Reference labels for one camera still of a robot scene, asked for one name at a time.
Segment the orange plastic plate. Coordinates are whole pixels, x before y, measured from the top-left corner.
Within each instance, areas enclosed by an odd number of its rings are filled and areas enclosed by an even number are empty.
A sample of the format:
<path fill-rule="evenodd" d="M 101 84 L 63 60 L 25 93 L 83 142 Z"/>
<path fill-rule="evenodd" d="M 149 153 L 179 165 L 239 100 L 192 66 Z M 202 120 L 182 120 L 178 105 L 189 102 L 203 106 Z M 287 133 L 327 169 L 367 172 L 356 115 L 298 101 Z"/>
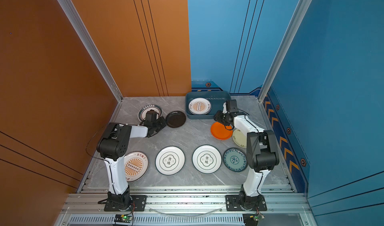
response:
<path fill-rule="evenodd" d="M 233 128 L 231 126 L 224 126 L 219 122 L 215 122 L 211 126 L 211 134 L 216 139 L 227 140 L 232 137 Z"/>

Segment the small black plate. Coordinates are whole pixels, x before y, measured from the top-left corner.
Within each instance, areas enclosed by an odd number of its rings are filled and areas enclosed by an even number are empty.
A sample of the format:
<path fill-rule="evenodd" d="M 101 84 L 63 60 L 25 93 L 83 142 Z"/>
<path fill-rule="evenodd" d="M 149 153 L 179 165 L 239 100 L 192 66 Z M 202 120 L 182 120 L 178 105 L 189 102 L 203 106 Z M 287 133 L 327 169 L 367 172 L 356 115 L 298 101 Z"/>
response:
<path fill-rule="evenodd" d="M 186 115 L 182 111 L 172 111 L 166 116 L 167 126 L 170 128 L 178 128 L 185 124 Z"/>

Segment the white plate dark rim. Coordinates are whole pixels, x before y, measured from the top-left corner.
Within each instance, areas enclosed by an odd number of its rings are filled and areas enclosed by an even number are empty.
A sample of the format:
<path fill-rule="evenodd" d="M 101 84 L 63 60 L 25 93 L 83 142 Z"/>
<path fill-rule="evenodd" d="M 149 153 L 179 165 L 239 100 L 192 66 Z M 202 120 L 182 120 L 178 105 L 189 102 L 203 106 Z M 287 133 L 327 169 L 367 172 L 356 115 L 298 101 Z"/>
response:
<path fill-rule="evenodd" d="M 142 122 L 143 120 L 145 120 L 146 118 L 146 113 L 149 111 L 149 110 L 155 110 L 156 112 L 158 112 L 158 118 L 162 116 L 163 114 L 163 110 L 158 106 L 158 105 L 155 105 L 155 104 L 150 104 L 150 105 L 146 105 L 145 107 L 143 107 L 139 113 L 138 113 L 138 119 L 140 122 Z"/>

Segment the cream plate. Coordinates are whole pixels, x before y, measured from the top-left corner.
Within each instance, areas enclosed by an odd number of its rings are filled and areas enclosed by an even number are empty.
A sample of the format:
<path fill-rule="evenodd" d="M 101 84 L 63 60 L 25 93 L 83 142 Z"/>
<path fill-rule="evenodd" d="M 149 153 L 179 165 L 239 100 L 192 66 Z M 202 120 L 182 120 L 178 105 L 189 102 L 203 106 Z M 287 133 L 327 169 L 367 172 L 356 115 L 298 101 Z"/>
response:
<path fill-rule="evenodd" d="M 237 146 L 247 147 L 247 137 L 239 129 L 233 131 L 232 139 Z"/>

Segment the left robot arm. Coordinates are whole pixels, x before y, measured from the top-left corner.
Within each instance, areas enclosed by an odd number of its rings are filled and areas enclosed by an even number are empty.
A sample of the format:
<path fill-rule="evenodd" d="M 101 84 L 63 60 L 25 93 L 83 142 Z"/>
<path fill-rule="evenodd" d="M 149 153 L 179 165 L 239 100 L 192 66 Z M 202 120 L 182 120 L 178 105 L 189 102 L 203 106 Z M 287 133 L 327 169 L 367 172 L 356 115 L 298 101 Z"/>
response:
<path fill-rule="evenodd" d="M 130 188 L 126 180 L 124 157 L 128 150 L 131 138 L 151 137 L 166 127 L 163 117 L 154 122 L 144 122 L 143 125 L 129 125 L 111 122 L 107 125 L 97 146 L 107 167 L 109 179 L 108 197 L 99 201 L 104 204 L 104 211 L 127 211 L 131 209 L 133 199 L 130 196 Z"/>

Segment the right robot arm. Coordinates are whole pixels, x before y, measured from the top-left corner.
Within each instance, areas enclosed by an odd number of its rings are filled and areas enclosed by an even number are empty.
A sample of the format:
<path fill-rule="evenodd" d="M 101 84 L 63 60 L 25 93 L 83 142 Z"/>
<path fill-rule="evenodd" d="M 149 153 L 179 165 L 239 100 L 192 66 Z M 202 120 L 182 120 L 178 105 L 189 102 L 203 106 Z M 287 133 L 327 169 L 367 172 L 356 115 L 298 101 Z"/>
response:
<path fill-rule="evenodd" d="M 232 126 L 246 137 L 246 158 L 249 172 L 239 192 L 239 205 L 244 211 L 266 211 L 261 188 L 268 174 L 279 164 L 279 147 L 275 133 L 262 129 L 240 112 L 217 111 L 214 120 L 224 126 Z"/>

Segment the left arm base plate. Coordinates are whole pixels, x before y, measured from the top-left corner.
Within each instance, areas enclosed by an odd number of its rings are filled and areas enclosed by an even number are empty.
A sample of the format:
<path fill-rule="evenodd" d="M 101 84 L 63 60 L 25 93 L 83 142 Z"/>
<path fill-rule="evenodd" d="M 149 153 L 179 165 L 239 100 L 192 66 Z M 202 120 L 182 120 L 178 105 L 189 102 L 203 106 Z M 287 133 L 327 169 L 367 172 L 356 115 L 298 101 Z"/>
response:
<path fill-rule="evenodd" d="M 105 212 L 144 212 L 147 204 L 146 195 L 128 196 L 122 201 L 107 199 Z"/>

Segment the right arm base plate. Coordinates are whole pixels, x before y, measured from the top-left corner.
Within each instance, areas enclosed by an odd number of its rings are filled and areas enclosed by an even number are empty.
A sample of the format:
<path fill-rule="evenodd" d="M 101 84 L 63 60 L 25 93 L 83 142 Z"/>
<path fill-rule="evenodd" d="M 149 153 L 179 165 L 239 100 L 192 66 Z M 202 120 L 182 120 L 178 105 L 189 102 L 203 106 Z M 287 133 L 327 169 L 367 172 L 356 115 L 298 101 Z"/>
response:
<path fill-rule="evenodd" d="M 257 197 L 248 197 L 240 195 L 226 195 L 226 209 L 229 212 L 234 211 L 258 211 L 266 212 L 267 203 L 263 195 Z"/>

